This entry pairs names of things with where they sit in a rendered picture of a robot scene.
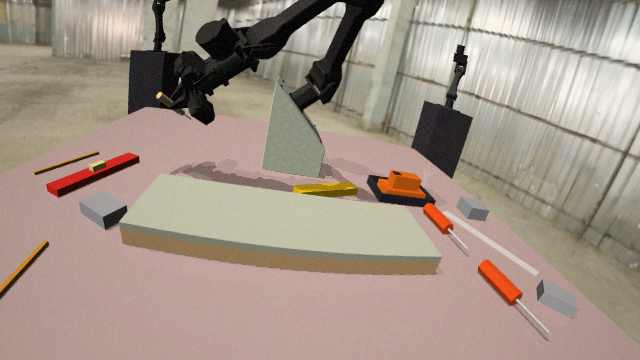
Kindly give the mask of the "white flat bar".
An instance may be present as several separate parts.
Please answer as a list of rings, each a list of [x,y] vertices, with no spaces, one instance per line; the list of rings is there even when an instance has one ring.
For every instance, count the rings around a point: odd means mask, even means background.
[[[494,247],[495,250],[497,249],[498,252],[501,252],[501,254],[504,254],[504,256],[507,256],[507,258],[510,258],[510,260],[512,260],[513,262],[517,263],[518,265],[520,265],[520,267],[523,267],[525,270],[529,271],[535,277],[539,273],[539,271],[535,270],[535,268],[532,268],[530,265],[526,264],[526,262],[523,262],[523,260],[519,259],[515,255],[510,253],[509,251],[507,251],[506,249],[501,247],[499,244],[496,244],[496,242],[493,242],[488,237],[484,236],[484,234],[481,234],[479,231],[477,231],[473,227],[469,226],[469,224],[466,224],[464,221],[462,221],[461,219],[457,218],[455,215],[452,215],[448,211],[444,211],[444,212],[442,212],[442,214],[444,214],[446,217],[449,217],[454,222],[458,223],[460,226],[463,226],[463,228],[465,228],[466,230],[470,231],[470,233],[473,233],[475,236],[477,236],[480,239],[482,239],[488,245]]]

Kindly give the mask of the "tan wooden awl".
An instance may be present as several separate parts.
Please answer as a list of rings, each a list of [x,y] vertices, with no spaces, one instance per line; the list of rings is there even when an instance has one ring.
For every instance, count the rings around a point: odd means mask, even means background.
[[[158,92],[158,95],[157,95],[157,98],[156,98],[156,99],[158,99],[159,101],[161,101],[163,104],[165,104],[165,105],[166,105],[166,106],[168,106],[168,107],[169,107],[172,103],[174,103],[174,101],[172,101],[172,99],[170,100],[170,98],[169,98],[169,97],[167,97],[166,95],[164,95],[164,94],[163,94],[163,92]],[[185,115],[185,112],[186,112],[186,111],[184,111],[184,110],[183,110],[183,108],[180,108],[180,109],[177,109],[177,110],[173,110],[173,111],[174,111],[174,112],[176,112],[178,115],[181,115],[181,116],[183,116],[183,115],[184,115],[184,116],[186,116],[186,117],[188,117],[188,118],[190,119],[190,117],[189,117],[189,116]],[[190,120],[191,120],[191,119],[190,119]]]

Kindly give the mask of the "orange-handled awl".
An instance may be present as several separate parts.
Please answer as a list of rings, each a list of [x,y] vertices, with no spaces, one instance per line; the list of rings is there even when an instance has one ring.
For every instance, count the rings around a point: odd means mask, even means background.
[[[455,235],[453,233],[453,228],[454,228],[454,224],[451,223],[447,217],[445,217],[442,212],[440,210],[438,210],[434,204],[432,203],[426,203],[424,205],[424,210],[423,213],[428,216],[428,218],[431,220],[431,222],[433,224],[435,224],[435,226],[437,228],[439,228],[439,230],[442,231],[442,233],[445,234],[449,234],[451,233],[452,236],[457,239],[457,241],[459,241],[459,243],[463,246],[464,249],[466,249],[468,252],[471,251],[469,250],[469,248],[465,245],[465,243],[463,243],[457,235]]]
[[[481,274],[481,276],[483,276],[484,279],[487,280],[487,282],[489,282],[491,287],[494,288],[496,292],[498,292],[498,294],[504,298],[508,305],[511,306],[518,303],[520,307],[522,307],[525,312],[527,312],[530,317],[534,321],[536,321],[538,325],[540,325],[540,327],[546,332],[546,334],[552,336],[550,331],[539,321],[539,319],[536,318],[532,314],[532,312],[529,311],[527,307],[525,307],[523,303],[519,301],[522,298],[523,293],[515,286],[515,284],[513,284],[508,279],[508,277],[506,278],[506,276],[498,268],[496,268],[496,266],[494,266],[494,264],[491,263],[490,260],[484,260],[478,266],[478,272]]]

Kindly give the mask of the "beige panel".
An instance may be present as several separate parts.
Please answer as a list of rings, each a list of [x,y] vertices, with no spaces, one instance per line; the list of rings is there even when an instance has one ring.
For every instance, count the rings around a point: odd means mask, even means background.
[[[159,174],[122,243],[287,270],[434,274],[442,255],[404,206]]]

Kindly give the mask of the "thin orange rod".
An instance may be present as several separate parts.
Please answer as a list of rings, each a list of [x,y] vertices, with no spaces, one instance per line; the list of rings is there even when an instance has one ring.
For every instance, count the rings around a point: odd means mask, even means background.
[[[39,170],[37,170],[37,171],[34,171],[34,174],[35,174],[35,175],[37,175],[37,174],[42,174],[42,173],[44,173],[44,172],[46,172],[46,171],[51,171],[51,170],[53,170],[53,169],[55,169],[55,168],[60,168],[60,167],[63,167],[63,166],[65,166],[65,165],[67,165],[67,164],[72,164],[72,163],[75,163],[75,162],[80,161],[80,160],[82,160],[82,159],[90,158],[90,157],[93,157],[93,156],[96,156],[96,155],[99,155],[99,152],[98,152],[98,151],[96,151],[96,152],[94,152],[94,153],[91,153],[91,154],[88,154],[88,155],[83,155],[83,156],[80,156],[80,157],[77,157],[77,158],[74,158],[74,159],[68,160],[68,161],[66,161],[66,162],[58,163],[58,164],[56,164],[56,165],[54,165],[54,166],[48,166],[48,167],[46,167],[46,168],[39,169]]]
[[[28,269],[29,266],[40,256],[40,254],[48,247],[49,242],[43,241],[31,255],[14,271],[8,279],[0,285],[0,299],[13,286],[14,282]]]

